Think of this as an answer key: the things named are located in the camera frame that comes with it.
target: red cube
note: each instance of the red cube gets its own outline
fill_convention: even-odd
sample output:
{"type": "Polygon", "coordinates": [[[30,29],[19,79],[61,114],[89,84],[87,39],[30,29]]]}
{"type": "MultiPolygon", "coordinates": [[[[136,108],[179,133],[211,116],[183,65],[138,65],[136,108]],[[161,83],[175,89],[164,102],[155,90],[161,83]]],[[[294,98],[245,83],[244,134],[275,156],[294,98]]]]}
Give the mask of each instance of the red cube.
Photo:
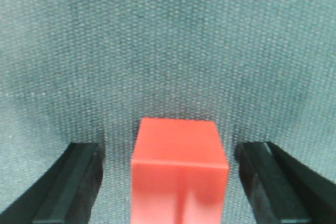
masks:
{"type": "Polygon", "coordinates": [[[220,224],[229,164],[214,122],[144,118],[132,158],[132,224],[220,224]]]}

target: gray fabric surface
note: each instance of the gray fabric surface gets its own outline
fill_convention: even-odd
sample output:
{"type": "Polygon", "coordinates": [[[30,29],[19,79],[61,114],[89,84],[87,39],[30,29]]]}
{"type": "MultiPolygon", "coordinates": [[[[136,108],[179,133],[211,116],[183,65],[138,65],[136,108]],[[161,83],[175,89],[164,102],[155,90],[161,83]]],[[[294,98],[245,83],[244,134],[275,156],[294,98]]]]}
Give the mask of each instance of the gray fabric surface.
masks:
{"type": "Polygon", "coordinates": [[[214,120],[232,170],[223,223],[255,223],[239,141],[336,181],[336,0],[0,0],[0,210],[70,141],[105,141],[91,223],[129,223],[144,116],[214,120]]]}

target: cube front face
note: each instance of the cube front face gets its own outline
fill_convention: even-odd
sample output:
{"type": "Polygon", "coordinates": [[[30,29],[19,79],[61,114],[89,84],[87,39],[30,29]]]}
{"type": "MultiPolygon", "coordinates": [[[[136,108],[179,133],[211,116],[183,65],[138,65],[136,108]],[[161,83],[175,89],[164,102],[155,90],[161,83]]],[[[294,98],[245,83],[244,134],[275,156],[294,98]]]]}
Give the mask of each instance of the cube front face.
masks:
{"type": "MultiPolygon", "coordinates": [[[[174,120],[174,123],[179,124],[180,121],[183,121],[182,123],[185,125],[186,120],[174,120]]],[[[145,130],[147,134],[151,132],[151,129],[147,127],[140,127],[141,130],[145,130]]],[[[188,139],[188,136],[187,131],[180,134],[179,137],[182,141],[188,139]]],[[[164,149],[158,150],[158,152],[163,153],[164,158],[167,157],[164,149]]],[[[204,156],[206,150],[199,150],[199,152],[204,156]]],[[[226,159],[223,160],[223,163],[207,164],[206,162],[181,162],[181,160],[171,159],[158,160],[157,157],[153,160],[145,155],[137,155],[136,158],[133,156],[131,223],[220,224],[228,172],[226,159]]]]}

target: cube top face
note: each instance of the cube top face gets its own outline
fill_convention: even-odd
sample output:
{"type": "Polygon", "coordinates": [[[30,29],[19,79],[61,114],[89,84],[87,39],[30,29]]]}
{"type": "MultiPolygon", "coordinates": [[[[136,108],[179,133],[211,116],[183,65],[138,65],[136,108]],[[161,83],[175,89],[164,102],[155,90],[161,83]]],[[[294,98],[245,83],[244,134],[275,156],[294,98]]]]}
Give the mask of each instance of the cube top face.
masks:
{"type": "Polygon", "coordinates": [[[214,122],[144,118],[132,163],[229,169],[214,122]]]}

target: red block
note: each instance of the red block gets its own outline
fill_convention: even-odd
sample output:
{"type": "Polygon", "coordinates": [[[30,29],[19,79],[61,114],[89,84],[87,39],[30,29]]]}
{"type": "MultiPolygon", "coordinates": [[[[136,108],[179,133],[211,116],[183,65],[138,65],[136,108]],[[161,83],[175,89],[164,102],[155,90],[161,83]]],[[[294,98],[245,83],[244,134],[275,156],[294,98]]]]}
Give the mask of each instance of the red block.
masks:
{"type": "Polygon", "coordinates": [[[229,164],[214,122],[144,118],[132,158],[132,224],[220,224],[229,164]]]}

